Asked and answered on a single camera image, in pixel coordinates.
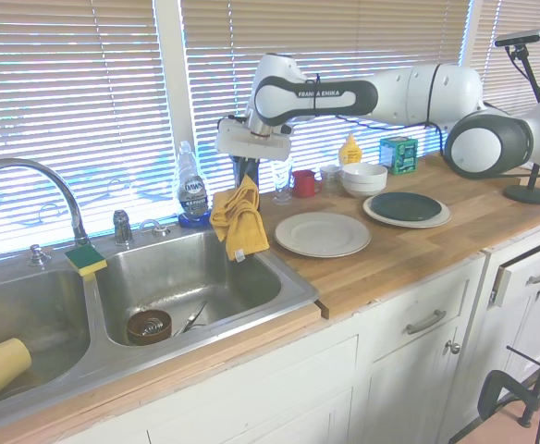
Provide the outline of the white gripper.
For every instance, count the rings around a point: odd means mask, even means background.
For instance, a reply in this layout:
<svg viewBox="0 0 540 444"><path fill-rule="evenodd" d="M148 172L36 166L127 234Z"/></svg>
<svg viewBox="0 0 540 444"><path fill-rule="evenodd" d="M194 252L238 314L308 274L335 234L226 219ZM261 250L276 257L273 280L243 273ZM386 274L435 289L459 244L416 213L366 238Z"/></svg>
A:
<svg viewBox="0 0 540 444"><path fill-rule="evenodd" d="M241 157L239 180L258 178L258 160L284 161L290 154L290 138L279 127L264 128L265 134L254 133L246 123L224 117L219 120L215 149L221 154Z"/></svg>

